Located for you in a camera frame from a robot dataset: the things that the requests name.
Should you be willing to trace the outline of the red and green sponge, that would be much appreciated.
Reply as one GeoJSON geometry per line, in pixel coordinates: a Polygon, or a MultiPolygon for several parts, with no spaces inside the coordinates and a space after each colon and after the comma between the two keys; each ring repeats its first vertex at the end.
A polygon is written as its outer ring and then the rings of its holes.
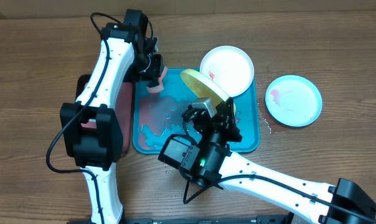
{"type": "Polygon", "coordinates": [[[162,81],[164,77],[166,76],[167,71],[168,71],[168,68],[166,66],[163,66],[162,72],[160,74],[160,77],[157,79],[157,81],[156,82],[152,81],[147,85],[146,88],[149,93],[159,93],[163,91],[164,85],[162,81]]]}

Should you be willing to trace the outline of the yellow-green plate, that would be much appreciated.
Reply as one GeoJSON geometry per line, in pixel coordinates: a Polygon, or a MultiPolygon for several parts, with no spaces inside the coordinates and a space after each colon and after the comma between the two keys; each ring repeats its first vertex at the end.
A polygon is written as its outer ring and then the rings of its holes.
{"type": "Polygon", "coordinates": [[[226,102],[230,98],[218,84],[194,69],[185,69],[180,73],[180,76],[189,90],[198,97],[193,102],[192,107],[205,109],[211,118],[218,111],[221,111],[221,109],[217,110],[216,106],[226,102]]]}

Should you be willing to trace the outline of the white plate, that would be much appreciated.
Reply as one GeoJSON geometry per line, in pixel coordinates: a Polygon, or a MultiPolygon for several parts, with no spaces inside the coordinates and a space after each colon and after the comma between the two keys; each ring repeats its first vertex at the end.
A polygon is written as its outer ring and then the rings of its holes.
{"type": "Polygon", "coordinates": [[[207,52],[199,70],[231,97],[247,91],[255,76],[254,64],[248,54],[230,45],[207,52]]]}

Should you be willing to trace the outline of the light blue plate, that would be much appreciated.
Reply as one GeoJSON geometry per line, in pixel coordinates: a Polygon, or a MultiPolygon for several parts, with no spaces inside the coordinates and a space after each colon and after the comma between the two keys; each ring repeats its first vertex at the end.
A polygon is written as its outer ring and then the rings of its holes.
{"type": "Polygon", "coordinates": [[[322,111],[321,92],[313,82],[298,75],[284,75],[272,81],[265,103],[275,120],[294,128],[312,124],[322,111]]]}

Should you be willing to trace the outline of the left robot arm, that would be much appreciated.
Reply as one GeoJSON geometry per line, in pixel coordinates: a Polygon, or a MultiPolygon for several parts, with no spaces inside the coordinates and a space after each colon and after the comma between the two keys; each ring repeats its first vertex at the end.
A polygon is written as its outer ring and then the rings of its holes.
{"type": "Polygon", "coordinates": [[[158,38],[146,32],[153,26],[140,10],[127,9],[123,21],[110,17],[97,28],[100,54],[85,84],[80,84],[74,103],[60,109],[68,156],[87,182],[92,215],[89,223],[120,223],[123,205],[118,196],[116,164],[123,152],[123,133],[116,117],[116,102],[123,82],[147,82],[150,93],[163,91],[167,73],[158,54],[158,38]]]}

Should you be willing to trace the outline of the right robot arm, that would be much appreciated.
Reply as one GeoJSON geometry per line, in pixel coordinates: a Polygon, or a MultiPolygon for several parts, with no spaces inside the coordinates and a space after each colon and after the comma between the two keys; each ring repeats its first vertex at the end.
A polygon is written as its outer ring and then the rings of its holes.
{"type": "Polygon", "coordinates": [[[159,161],[177,169],[187,184],[201,187],[187,204],[211,187],[242,192],[281,207],[307,223],[376,223],[376,203],[354,182],[339,179],[333,186],[302,180],[249,161],[230,150],[242,135],[235,124],[232,98],[218,105],[199,98],[182,114],[202,138],[170,135],[159,161]]]}

